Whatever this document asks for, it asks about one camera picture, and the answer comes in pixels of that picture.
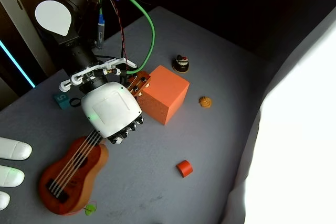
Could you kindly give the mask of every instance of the green tag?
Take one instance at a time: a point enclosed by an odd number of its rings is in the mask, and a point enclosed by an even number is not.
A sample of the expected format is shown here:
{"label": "green tag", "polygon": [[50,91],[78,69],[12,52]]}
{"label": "green tag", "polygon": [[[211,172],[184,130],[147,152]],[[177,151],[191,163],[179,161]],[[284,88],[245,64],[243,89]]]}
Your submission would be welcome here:
{"label": "green tag", "polygon": [[94,205],[87,205],[85,207],[85,214],[87,216],[89,216],[89,215],[93,214],[93,212],[95,212],[96,210],[97,210],[96,206],[94,206]]}

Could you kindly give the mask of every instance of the ukulele body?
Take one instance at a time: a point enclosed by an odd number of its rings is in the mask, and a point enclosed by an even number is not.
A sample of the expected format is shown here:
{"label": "ukulele body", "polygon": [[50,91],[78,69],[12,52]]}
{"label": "ukulele body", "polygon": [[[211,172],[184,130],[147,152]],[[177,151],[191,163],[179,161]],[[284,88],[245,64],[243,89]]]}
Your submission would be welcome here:
{"label": "ukulele body", "polygon": [[[103,144],[94,146],[87,157],[85,157],[85,151],[84,153],[78,152],[76,154],[84,141],[86,141],[85,137],[77,139],[71,145],[68,153],[61,160],[49,166],[40,178],[38,192],[41,200],[55,214],[66,215],[85,207],[91,196],[95,182],[94,179],[108,160],[109,153]],[[84,161],[71,177],[76,162],[83,159]],[[64,167],[66,169],[69,168],[68,172],[65,172],[66,170],[62,172],[62,175],[64,174],[63,182],[62,179],[60,180],[60,177],[56,180]],[[65,179],[65,175],[68,175],[68,178],[71,177],[66,185],[65,182],[67,179]]]}

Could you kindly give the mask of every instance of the robotic arm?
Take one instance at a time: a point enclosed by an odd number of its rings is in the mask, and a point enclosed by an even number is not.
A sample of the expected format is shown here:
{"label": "robotic arm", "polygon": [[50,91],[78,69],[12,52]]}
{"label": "robotic arm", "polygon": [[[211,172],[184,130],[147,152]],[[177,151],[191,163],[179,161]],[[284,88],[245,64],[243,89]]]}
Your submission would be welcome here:
{"label": "robotic arm", "polygon": [[127,62],[131,68],[137,65],[124,58],[99,63],[90,45],[78,35],[77,28],[90,11],[91,2],[45,0],[37,5],[35,18],[39,28],[52,35],[61,49],[62,67],[70,78],[60,84],[60,90],[67,92],[71,86],[79,86],[85,94],[81,106],[90,123],[102,137],[120,143],[135,124],[142,124],[142,111],[127,88],[108,82],[106,75],[120,75],[118,65],[122,63]]}

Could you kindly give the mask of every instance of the ukulele headstock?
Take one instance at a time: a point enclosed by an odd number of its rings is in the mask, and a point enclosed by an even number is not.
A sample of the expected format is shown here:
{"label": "ukulele headstock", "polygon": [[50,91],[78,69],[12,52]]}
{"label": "ukulele headstock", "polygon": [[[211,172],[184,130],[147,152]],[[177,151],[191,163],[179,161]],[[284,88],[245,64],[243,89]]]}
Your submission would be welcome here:
{"label": "ukulele headstock", "polygon": [[140,92],[149,86],[151,76],[145,71],[139,71],[130,75],[126,82],[126,87],[131,94],[136,97]]}

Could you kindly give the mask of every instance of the blue connector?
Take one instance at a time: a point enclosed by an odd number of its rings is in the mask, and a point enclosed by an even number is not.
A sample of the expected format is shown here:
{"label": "blue connector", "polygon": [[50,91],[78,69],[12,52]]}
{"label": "blue connector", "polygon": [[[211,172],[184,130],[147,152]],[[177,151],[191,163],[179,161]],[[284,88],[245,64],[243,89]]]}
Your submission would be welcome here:
{"label": "blue connector", "polygon": [[104,30],[105,20],[102,14],[99,14],[98,18],[98,35],[97,35],[97,48],[103,49],[104,47]]}

